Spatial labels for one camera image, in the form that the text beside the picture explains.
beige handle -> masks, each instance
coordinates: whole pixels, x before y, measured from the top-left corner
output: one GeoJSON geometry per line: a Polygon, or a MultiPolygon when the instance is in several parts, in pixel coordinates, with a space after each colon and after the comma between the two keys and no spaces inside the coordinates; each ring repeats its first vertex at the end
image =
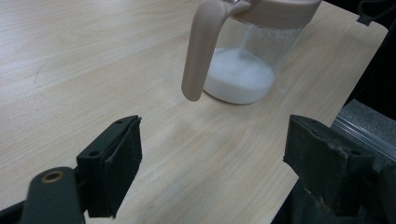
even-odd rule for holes
{"type": "Polygon", "coordinates": [[[249,2],[229,2],[205,0],[195,12],[181,83],[181,90],[190,101],[201,97],[221,26],[229,16],[250,9],[249,2]]]}

jug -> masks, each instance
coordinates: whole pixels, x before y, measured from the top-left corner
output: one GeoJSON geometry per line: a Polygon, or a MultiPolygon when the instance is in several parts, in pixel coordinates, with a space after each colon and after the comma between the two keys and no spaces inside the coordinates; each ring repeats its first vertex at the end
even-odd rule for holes
{"type": "Polygon", "coordinates": [[[191,101],[203,90],[233,104],[259,101],[320,2],[204,0],[192,21],[183,94],[191,101]]]}

wood grain surface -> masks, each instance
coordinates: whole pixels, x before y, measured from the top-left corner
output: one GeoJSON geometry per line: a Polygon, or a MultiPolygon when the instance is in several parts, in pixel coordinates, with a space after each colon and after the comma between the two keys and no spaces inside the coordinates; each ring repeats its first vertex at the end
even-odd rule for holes
{"type": "Polygon", "coordinates": [[[141,116],[140,171],[116,219],[270,223],[297,176],[289,115],[330,125],[387,30],[323,2],[275,86],[253,105],[180,90],[199,0],[0,3],[0,209],[116,119],[141,116]]]}

white powder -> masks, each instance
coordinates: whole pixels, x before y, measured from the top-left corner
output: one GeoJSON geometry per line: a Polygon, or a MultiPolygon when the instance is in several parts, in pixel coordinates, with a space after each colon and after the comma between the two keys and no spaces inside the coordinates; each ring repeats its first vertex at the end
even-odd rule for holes
{"type": "Polygon", "coordinates": [[[273,70],[248,51],[216,49],[204,90],[220,100],[244,105],[259,101],[274,80],[273,70]]]}

light wood tabletop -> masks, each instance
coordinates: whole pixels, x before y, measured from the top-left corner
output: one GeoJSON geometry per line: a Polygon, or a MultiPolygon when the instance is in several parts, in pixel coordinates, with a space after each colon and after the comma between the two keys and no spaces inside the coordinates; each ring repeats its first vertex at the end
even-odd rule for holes
{"type": "Polygon", "coordinates": [[[192,103],[180,85],[199,2],[0,3],[0,210],[139,115],[136,179],[116,219],[88,223],[271,222],[297,179],[282,161],[290,114],[330,125],[387,30],[323,2],[263,100],[192,103]]]}

